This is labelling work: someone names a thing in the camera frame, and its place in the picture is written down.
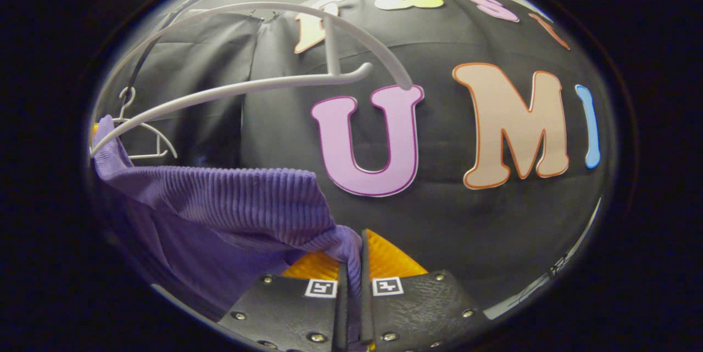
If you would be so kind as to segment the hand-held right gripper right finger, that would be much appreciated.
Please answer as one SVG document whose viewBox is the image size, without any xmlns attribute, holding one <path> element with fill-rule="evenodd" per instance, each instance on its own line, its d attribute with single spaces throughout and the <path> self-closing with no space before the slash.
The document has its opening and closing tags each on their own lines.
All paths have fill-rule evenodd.
<svg viewBox="0 0 703 352">
<path fill-rule="evenodd" d="M 483 310 L 448 270 L 429 272 L 362 232 L 360 341 L 369 351 L 447 351 L 484 332 Z"/>
</svg>

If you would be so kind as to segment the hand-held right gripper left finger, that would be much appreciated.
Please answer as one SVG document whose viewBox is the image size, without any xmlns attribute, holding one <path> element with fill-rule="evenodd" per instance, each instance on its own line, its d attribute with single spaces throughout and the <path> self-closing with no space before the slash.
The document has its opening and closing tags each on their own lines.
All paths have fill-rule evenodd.
<svg viewBox="0 0 703 352">
<path fill-rule="evenodd" d="M 308 253 L 259 276 L 219 326 L 273 351 L 347 351 L 347 265 Z"/>
</svg>

